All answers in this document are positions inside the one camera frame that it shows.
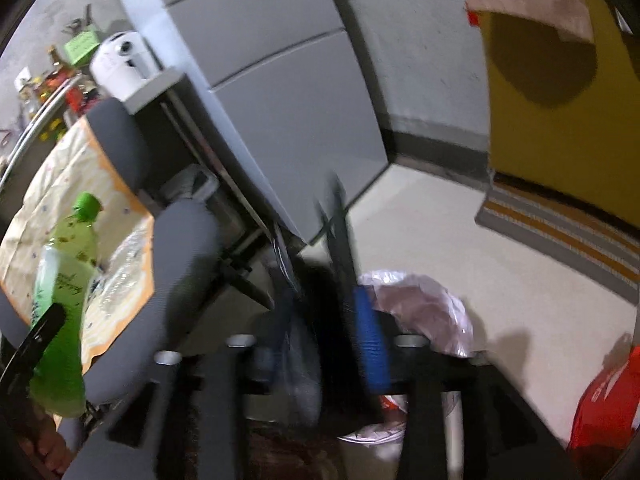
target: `red plastic bag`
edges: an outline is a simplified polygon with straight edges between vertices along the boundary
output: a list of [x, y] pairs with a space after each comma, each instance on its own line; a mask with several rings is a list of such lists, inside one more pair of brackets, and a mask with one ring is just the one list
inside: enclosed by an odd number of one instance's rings
[[568, 452], [586, 480], [600, 479], [640, 425], [640, 346], [622, 366], [603, 370], [580, 399]]

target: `green bottle cap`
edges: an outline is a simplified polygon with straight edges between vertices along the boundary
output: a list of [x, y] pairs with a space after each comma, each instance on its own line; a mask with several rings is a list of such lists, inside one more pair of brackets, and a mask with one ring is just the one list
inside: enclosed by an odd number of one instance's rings
[[85, 191], [76, 198], [74, 213], [79, 219], [85, 222], [93, 222], [100, 211], [102, 211], [102, 204], [91, 193]]

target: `bottle label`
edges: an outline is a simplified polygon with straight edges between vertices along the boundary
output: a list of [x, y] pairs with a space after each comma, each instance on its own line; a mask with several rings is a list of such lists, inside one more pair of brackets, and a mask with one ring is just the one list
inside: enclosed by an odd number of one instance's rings
[[82, 317], [94, 272], [91, 265], [54, 247], [44, 247], [36, 275], [31, 325], [38, 322], [52, 303], [65, 308], [67, 319], [71, 313], [72, 317]]

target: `white rice cooker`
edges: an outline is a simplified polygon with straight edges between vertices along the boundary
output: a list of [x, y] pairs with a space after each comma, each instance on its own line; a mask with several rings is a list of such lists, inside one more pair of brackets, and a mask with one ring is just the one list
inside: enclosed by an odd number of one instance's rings
[[104, 40], [92, 59], [90, 70], [98, 85], [123, 102], [160, 73], [145, 40], [133, 30]]

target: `human hand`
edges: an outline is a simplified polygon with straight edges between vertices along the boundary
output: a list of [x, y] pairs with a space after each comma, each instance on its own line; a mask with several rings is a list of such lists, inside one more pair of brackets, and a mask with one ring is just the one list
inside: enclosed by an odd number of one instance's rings
[[48, 415], [42, 419], [35, 445], [27, 438], [21, 438], [18, 442], [32, 462], [40, 460], [52, 473], [62, 475], [74, 459], [74, 454], [66, 446], [65, 439], [56, 431], [56, 423]]

